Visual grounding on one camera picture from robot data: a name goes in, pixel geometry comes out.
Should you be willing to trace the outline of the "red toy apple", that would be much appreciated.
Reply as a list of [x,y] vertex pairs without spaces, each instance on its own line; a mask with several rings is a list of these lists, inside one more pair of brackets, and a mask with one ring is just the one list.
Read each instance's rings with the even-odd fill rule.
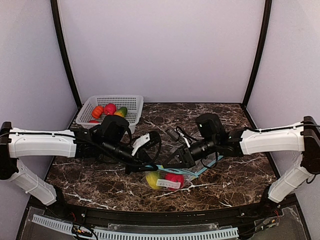
[[181,189],[184,186],[185,178],[182,174],[175,174],[175,173],[167,173],[164,177],[165,180],[171,181],[171,182],[178,182],[180,183],[179,189]]

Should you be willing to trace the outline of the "clear zip bag yellow slider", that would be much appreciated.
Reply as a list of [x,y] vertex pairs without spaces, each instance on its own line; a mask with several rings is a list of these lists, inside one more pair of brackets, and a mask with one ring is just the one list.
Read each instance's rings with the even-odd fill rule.
[[146,171],[144,182],[156,191],[177,191],[183,189],[199,177],[198,171],[178,168],[164,168],[162,165],[156,165],[157,170],[150,169]]

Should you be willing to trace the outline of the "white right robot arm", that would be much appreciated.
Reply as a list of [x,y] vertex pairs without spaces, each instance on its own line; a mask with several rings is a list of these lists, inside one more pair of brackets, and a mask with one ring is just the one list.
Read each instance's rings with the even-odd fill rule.
[[287,126],[247,127],[230,132],[224,129],[214,113],[204,113],[195,122],[202,139],[178,148],[162,164],[164,168],[192,168],[196,161],[213,153],[224,157],[243,157],[266,152],[301,152],[302,158],[268,188],[267,198],[274,203],[280,203],[308,178],[320,173],[320,126],[311,116]]

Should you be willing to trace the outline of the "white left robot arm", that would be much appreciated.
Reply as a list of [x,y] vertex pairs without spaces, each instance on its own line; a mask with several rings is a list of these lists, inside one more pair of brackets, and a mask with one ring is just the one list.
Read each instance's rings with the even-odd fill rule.
[[129,122],[110,115],[89,129],[73,128],[62,131],[35,131],[12,127],[6,121],[0,127],[0,178],[13,182],[26,194],[37,198],[45,206],[63,205],[62,191],[38,177],[20,160],[29,156],[59,156],[88,159],[100,155],[123,164],[125,171],[156,171],[156,152],[150,157],[147,150],[162,146],[160,134],[150,131],[133,138]]

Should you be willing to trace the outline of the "clear zip bag blue zipper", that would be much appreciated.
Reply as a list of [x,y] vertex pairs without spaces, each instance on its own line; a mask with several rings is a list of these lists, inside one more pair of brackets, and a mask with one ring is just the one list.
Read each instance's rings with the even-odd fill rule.
[[198,178],[205,171],[214,168],[218,161],[224,156],[219,153],[212,153],[209,156],[196,160],[195,166],[184,168],[171,168],[170,170],[177,174],[186,174]]

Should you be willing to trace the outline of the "orange green toy mango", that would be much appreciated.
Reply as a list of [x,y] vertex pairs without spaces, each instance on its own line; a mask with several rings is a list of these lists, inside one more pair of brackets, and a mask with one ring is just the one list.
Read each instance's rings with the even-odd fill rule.
[[126,107],[120,107],[119,109],[117,109],[115,112],[114,112],[114,116],[120,116],[122,118],[125,118],[128,114],[128,109]]

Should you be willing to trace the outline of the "white perforated plastic basket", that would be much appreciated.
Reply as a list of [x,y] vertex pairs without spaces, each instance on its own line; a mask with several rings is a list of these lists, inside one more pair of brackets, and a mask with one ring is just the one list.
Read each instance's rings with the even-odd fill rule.
[[95,119],[92,117],[92,110],[96,106],[105,107],[105,105],[107,104],[114,104],[116,106],[116,109],[119,109],[121,107],[127,108],[128,111],[125,119],[129,122],[129,129],[133,134],[142,115],[144,98],[141,95],[112,94],[91,96],[80,109],[77,117],[75,118],[75,123],[85,129],[90,129],[93,126],[97,125],[97,123],[89,123],[90,120],[99,121],[101,124],[106,115],[103,113],[100,118]]

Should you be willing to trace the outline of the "pink toy fruit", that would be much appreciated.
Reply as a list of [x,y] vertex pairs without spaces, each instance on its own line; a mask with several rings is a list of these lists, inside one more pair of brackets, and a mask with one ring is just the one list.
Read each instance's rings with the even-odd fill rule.
[[106,116],[114,115],[116,111],[117,111],[117,107],[113,103],[108,103],[103,108],[103,112]]

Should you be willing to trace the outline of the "orange toy pumpkin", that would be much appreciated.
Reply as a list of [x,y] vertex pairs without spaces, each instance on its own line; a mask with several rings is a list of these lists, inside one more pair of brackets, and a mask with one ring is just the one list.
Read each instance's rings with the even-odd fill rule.
[[99,119],[103,113],[104,113],[104,107],[98,105],[92,110],[91,115],[93,118]]

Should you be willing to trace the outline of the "black front frame rail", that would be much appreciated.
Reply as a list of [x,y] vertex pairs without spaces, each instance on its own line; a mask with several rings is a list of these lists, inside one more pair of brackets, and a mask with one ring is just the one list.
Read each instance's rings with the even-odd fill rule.
[[221,226],[241,226],[275,215],[271,208],[261,208],[259,203],[240,207],[184,212],[106,210],[67,203],[55,203],[50,206],[43,205],[42,208],[52,216],[65,220],[75,220],[76,223],[92,226],[107,226],[108,224],[178,226],[209,223],[218,223]]

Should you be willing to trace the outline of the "right black frame post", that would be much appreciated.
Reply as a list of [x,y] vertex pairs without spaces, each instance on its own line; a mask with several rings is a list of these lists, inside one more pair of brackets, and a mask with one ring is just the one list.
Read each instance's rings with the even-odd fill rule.
[[262,22],[261,22],[261,28],[259,33],[259,39],[256,47],[255,57],[251,69],[251,73],[249,76],[248,84],[246,87],[246,91],[244,94],[244,98],[242,100],[242,108],[246,109],[248,107],[254,85],[256,82],[256,78],[258,75],[260,63],[262,60],[262,55],[265,47],[265,42],[267,38],[268,28],[269,28],[269,22],[270,22],[270,16],[272,11],[272,0],[265,0],[264,1],[264,9],[263,9],[263,16],[262,16]]

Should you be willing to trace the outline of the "black frame post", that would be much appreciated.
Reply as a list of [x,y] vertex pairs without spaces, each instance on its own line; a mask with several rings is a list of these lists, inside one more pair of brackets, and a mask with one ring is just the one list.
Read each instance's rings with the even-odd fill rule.
[[75,81],[75,78],[73,75],[73,71],[72,71],[71,64],[70,64],[70,59],[69,59],[68,52],[67,52],[67,47],[66,47],[63,28],[62,28],[62,22],[61,22],[61,17],[60,17],[58,1],[51,0],[50,6],[51,6],[52,18],[53,18],[53,23],[54,23],[54,28],[55,28],[55,34],[56,34],[58,47],[59,47],[59,51],[60,51],[60,56],[61,56],[62,63],[64,66],[68,85],[70,87],[75,105],[76,105],[77,109],[80,109],[82,107],[82,102],[81,102],[80,94],[79,94],[77,86],[76,86],[76,81]]
[[262,55],[265,47],[265,42],[267,38],[268,28],[269,28],[269,22],[270,22],[270,16],[272,11],[272,0],[265,0],[264,1],[264,9],[263,9],[263,16],[262,16],[262,22],[261,22],[261,28],[259,33],[259,39],[256,47],[255,57],[251,69],[251,73],[249,76],[248,84],[246,87],[246,91],[244,94],[244,98],[242,100],[242,108],[246,109],[248,107],[254,85],[256,82],[256,78],[258,75],[260,63],[262,60]]

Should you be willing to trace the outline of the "left black frame post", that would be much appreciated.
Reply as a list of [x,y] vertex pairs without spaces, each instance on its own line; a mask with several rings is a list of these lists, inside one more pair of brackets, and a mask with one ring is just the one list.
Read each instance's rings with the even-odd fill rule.
[[70,87],[75,105],[76,105],[77,109],[80,109],[82,107],[82,102],[81,102],[80,94],[79,94],[77,86],[76,86],[76,81],[75,81],[75,78],[73,75],[73,71],[72,71],[71,64],[70,64],[70,59],[69,59],[68,52],[67,52],[67,47],[66,47],[63,28],[62,28],[62,22],[61,22],[61,17],[60,17],[58,1],[51,0],[50,6],[51,6],[52,18],[53,18],[53,23],[54,23],[54,28],[55,28],[55,34],[56,34],[58,47],[59,47],[59,51],[60,51],[60,56],[61,56],[62,63],[64,66],[68,85]]

